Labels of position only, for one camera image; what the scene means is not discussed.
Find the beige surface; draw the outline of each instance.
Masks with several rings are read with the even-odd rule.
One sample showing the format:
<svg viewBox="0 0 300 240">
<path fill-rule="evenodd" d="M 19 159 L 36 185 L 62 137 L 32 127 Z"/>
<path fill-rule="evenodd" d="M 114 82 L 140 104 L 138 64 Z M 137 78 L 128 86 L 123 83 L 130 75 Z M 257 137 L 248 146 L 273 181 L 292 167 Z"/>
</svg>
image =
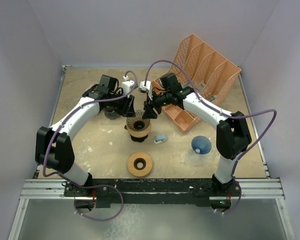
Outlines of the beige surface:
<svg viewBox="0 0 300 240">
<path fill-rule="evenodd" d="M 82 93 L 95 83 L 98 83 L 102 74 L 122 80 L 127 69 L 68 69 L 60 98 L 57 104 L 53 123 L 60 120 L 79 101 Z M 133 69 L 138 81 L 143 80 L 146 69 Z M 154 80 L 165 74 L 165 68 L 153 68 L 149 79 Z M 134 109 L 142 110 L 146 99 L 144 93 L 137 90 Z M 237 80 L 223 102 L 222 108 L 236 112 L 248 113 L 246 102 Z M 133 142 L 124 129 L 126 119 L 124 117 L 115 120 L 107 119 L 102 111 L 81 129 L 74 138 L 72 145 L 75 153 L 75 161 L 94 178 L 134 178 L 129 173 L 127 161 L 135 152 L 146 152 L 153 160 L 153 168 L 146 178 L 211 178 L 216 171 L 219 162 L 219 153 L 216 149 L 216 132 L 201 120 L 188 133 L 182 134 L 167 119 L 164 114 L 158 119 L 151 120 L 152 129 L 148 138 L 142 142 Z M 252 124 L 248 120 L 252 141 L 256 140 Z M 168 141 L 155 144 L 156 135 L 164 134 Z M 202 135 L 210 139 L 212 150 L 206 155 L 196 154 L 191 148 L 191 141 L 195 136 Z M 259 148 L 254 147 L 238 163 L 235 171 L 237 178 L 265 178 Z"/>
</svg>

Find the gray wall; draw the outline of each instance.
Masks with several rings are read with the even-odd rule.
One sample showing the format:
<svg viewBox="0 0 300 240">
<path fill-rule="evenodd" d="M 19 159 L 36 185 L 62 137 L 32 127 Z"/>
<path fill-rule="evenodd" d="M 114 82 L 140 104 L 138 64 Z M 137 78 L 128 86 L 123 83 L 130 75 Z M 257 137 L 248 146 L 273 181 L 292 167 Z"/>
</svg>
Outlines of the gray wall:
<svg viewBox="0 0 300 240">
<path fill-rule="evenodd" d="M 190 34 L 242 65 L 278 0 L 29 0 L 62 64 L 173 60 Z"/>
<path fill-rule="evenodd" d="M 0 240 L 36 168 L 36 132 L 49 123 L 61 74 L 28 1 L 0 0 Z"/>
<path fill-rule="evenodd" d="M 278 111 L 261 144 L 271 177 L 282 180 L 288 210 L 300 239 L 300 0 L 280 1 L 242 72 L 252 111 Z M 259 132 L 269 120 L 270 116 L 255 118 Z"/>
</svg>

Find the purple cable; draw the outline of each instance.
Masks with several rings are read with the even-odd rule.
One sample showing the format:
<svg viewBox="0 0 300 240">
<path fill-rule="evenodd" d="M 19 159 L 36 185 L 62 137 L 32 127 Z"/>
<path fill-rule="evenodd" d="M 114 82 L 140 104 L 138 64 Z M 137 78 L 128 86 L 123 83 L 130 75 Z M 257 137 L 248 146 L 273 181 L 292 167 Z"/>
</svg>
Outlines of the purple cable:
<svg viewBox="0 0 300 240">
<path fill-rule="evenodd" d="M 262 114 L 266 114 L 266 113 L 270 113 L 270 112 L 273 112 L 273 116 L 272 116 L 272 119 L 271 121 L 269 122 L 269 124 L 266 126 L 266 128 L 264 129 L 264 131 L 261 133 L 261 135 L 257 138 L 257 140 L 251 144 L 251 146 L 246 150 L 244 151 L 244 153 L 242 153 L 237 160 L 240 160 L 248 151 L 250 151 L 262 138 L 263 136 L 266 134 L 266 132 L 269 130 L 269 128 L 271 127 L 271 125 L 274 123 L 275 119 L 276 119 L 276 116 L 277 116 L 277 110 L 275 109 L 268 109 L 268 110 L 263 110 L 263 111 L 259 111 L 259 112 L 256 112 L 256 113 L 251 113 L 251 114 L 248 114 L 248 115 L 244 115 L 244 116 L 231 116 L 231 115 L 228 115 L 228 114 L 225 114 L 223 112 L 220 112 L 218 109 L 216 109 L 215 107 L 213 106 L 210 106 L 208 105 L 207 103 L 205 103 L 201 98 L 200 98 L 200 94 L 198 93 L 196 87 L 195 87 L 195 84 L 194 82 L 191 80 L 191 78 L 189 77 L 189 75 L 176 63 L 174 63 L 173 61 L 169 61 L 169 60 L 158 60 L 158 61 L 155 61 L 154 63 L 152 63 L 150 65 L 150 67 L 148 68 L 148 70 L 146 71 L 146 74 L 145 74 L 145 80 L 144 80 L 144 85 L 146 85 L 146 82 L 148 80 L 148 75 L 149 75 L 149 72 L 150 72 L 150 69 L 157 63 L 160 63 L 160 62 L 165 62 L 165 63 L 170 63 L 174 66 L 176 66 L 178 69 L 180 69 L 181 72 L 183 72 L 183 74 L 186 76 L 186 78 L 189 80 L 189 82 L 191 83 L 191 86 L 194 90 L 194 93 L 196 95 L 196 97 L 198 99 L 200 99 L 200 102 L 205 105 L 206 107 L 208 107 L 209 109 L 215 111 L 216 113 L 220 114 L 221 116 L 224 116 L 224 117 L 227 117 L 227 118 L 230 118 L 230 119 L 233 119 L 233 120 L 239 120 L 239 119 L 247 119 L 247 118 L 251 118 L 251 117 L 255 117 L 255 116 L 259 116 L 259 115 L 262 115 Z"/>
<path fill-rule="evenodd" d="M 127 71 L 124 76 L 127 76 L 128 73 L 132 73 L 133 76 L 134 76 L 134 85 L 133 85 L 133 88 L 125 95 L 122 95 L 122 96 L 119 96 L 119 97 L 115 97 L 115 98 L 110 98 L 110 99 L 101 99 L 101 100 L 94 100 L 94 101 L 89 101 L 89 102 L 86 102 L 86 103 L 83 103 L 81 106 L 75 108 L 72 112 L 70 112 L 68 114 L 68 116 L 66 116 L 66 118 L 62 121 L 61 125 L 56 129 L 56 131 L 53 133 L 51 139 L 50 139 L 50 142 L 46 148 L 46 152 L 45 152 L 45 156 L 44 156 L 44 160 L 43 160 L 43 168 L 42 168 L 42 174 L 43 176 L 46 178 L 46 177 L 49 177 L 49 176 L 52 176 L 54 174 L 58 174 L 60 177 L 62 177 L 63 179 L 65 179 L 66 181 L 68 182 L 71 182 L 68 178 L 66 178 L 63 174 L 59 173 L 58 171 L 54 171 L 54 172 L 51 172 L 49 174 L 46 174 L 46 168 L 47 168 L 47 162 L 48 162 L 48 155 L 50 153 L 50 150 L 51 150 L 51 147 L 52 147 L 52 144 L 54 143 L 55 141 L 55 138 L 57 136 L 57 134 L 59 133 L 59 131 L 61 130 L 62 126 L 77 112 L 79 111 L 80 109 L 82 109 L 83 107 L 89 105 L 89 104 L 95 104 L 95 103 L 107 103 L 107 102 L 112 102 L 112 101 L 117 101 L 117 100 L 120 100 L 120 99 L 123 99 L 125 98 L 126 96 L 130 95 L 136 88 L 138 88 L 138 81 L 137 81 L 137 75 L 129 70 Z M 109 220 L 112 220 L 114 219 L 116 216 L 118 216 L 123 207 L 124 207 L 124 198 L 122 196 L 122 194 L 120 193 L 120 191 L 118 189 L 116 189 L 115 187 L 111 186 L 111 185 L 95 185 L 95 186 L 81 186 L 81 185 L 78 185 L 76 184 L 75 182 L 72 182 L 73 185 L 77 186 L 78 188 L 82 188 L 82 189 L 96 189 L 96 188 L 103 188 L 103 187 L 107 187 L 107 188 L 111 188 L 111 189 L 114 189 L 120 196 L 121 198 L 121 207 L 119 209 L 119 211 L 112 217 L 109 217 L 109 218 L 105 218 L 105 219 L 102 219 L 102 218 L 95 218 L 95 217 L 91 217 L 91 216 L 88 216 L 88 215 L 85 215 L 83 213 L 80 213 L 77 209 L 77 206 L 76 204 L 74 204 L 74 209 L 83 217 L 87 218 L 87 219 L 91 219 L 91 220 L 95 220 L 95 221 L 101 221 L 101 222 L 105 222 L 105 221 L 109 221 Z"/>
</svg>

